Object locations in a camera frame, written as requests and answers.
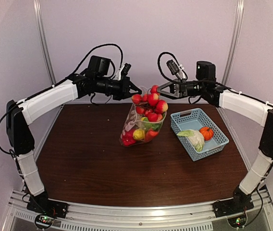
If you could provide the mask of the red toy bell pepper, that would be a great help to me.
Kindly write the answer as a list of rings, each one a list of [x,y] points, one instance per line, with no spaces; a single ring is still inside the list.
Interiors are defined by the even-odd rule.
[[[133,137],[134,130],[130,130],[125,132],[124,135],[122,135],[122,142],[124,146],[131,146],[136,143],[136,140]]]

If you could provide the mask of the clear polka dot zip bag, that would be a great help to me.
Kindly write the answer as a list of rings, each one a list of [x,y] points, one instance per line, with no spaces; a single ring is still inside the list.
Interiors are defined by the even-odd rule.
[[[158,85],[131,97],[132,106],[125,120],[119,141],[130,147],[148,143],[158,136],[167,115],[168,104],[160,98]]]

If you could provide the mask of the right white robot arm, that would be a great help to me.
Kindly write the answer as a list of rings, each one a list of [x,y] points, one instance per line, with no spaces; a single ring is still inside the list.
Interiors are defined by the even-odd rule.
[[[158,87],[158,93],[162,96],[169,99],[200,96],[217,108],[236,112],[263,127],[256,160],[234,190],[233,198],[213,204],[218,211],[229,208],[232,212],[240,212],[248,206],[252,193],[273,167],[273,105],[217,82],[215,65],[211,62],[197,62],[197,79],[194,81],[187,79],[187,74],[178,62],[168,60],[166,65],[176,79],[169,78],[168,83]]]

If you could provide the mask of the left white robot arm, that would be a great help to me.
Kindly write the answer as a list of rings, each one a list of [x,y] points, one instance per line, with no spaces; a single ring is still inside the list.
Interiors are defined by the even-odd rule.
[[[80,74],[72,73],[59,83],[18,102],[7,103],[6,132],[21,170],[27,190],[35,197],[33,206],[46,214],[52,209],[50,200],[42,194],[45,187],[34,158],[35,141],[29,125],[54,108],[94,93],[112,96],[116,101],[141,94],[141,89],[128,77],[130,64],[119,68],[117,78],[107,77],[111,60],[91,56],[88,67]]]

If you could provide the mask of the orange toy carrot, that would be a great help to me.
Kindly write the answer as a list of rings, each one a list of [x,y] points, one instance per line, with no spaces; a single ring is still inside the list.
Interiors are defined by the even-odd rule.
[[[154,131],[153,129],[149,129],[147,133],[145,134],[144,141],[150,142],[152,141],[157,135],[159,134],[159,131]]]

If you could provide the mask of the yellow toy pear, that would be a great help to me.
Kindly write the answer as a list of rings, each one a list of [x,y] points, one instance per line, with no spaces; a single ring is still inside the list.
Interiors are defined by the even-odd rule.
[[[138,128],[133,132],[133,139],[136,141],[142,141],[145,138],[145,130]]]

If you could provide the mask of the green toy apple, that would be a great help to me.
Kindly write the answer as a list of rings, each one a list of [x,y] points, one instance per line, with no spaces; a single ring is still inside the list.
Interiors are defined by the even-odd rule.
[[[154,131],[159,131],[162,126],[162,123],[150,122],[147,117],[142,117],[141,121],[142,121],[142,127],[145,130],[153,129]]]

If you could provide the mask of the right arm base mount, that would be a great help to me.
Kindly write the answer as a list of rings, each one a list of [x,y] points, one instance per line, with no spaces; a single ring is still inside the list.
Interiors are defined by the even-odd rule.
[[[216,201],[212,204],[216,218],[226,217],[228,224],[234,229],[244,228],[248,223],[247,211],[254,208],[249,201],[245,205],[237,205],[234,199]]]

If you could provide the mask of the toy cabbage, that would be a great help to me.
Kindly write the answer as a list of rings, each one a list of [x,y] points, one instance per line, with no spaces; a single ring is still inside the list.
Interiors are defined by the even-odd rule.
[[[192,146],[197,152],[203,150],[205,140],[203,135],[198,130],[188,129],[177,133],[179,137],[187,137]]]

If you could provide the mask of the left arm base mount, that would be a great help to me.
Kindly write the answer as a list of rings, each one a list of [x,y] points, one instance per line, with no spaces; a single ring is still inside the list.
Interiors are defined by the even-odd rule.
[[[65,202],[49,199],[48,193],[43,192],[38,196],[33,196],[30,193],[27,202],[27,210],[36,212],[34,225],[42,231],[49,229],[56,219],[66,218],[68,204]]]

